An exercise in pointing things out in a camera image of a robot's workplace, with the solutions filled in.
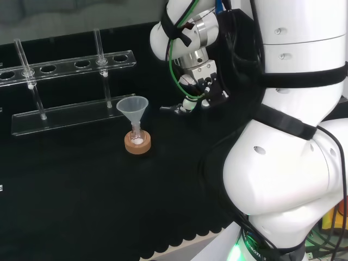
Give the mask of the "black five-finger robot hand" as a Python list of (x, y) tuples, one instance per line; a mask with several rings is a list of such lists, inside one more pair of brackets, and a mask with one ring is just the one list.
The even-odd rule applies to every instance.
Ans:
[(179, 79), (180, 87), (191, 96), (185, 96), (182, 103), (172, 105), (169, 107), (160, 107), (163, 111), (172, 111), (175, 114), (190, 114), (197, 105), (201, 105), (202, 109), (208, 109), (219, 105), (229, 98), (229, 93), (226, 89), (221, 87), (219, 81), (216, 79), (216, 73), (207, 78), (200, 78), (194, 80), (192, 76), (184, 74)]

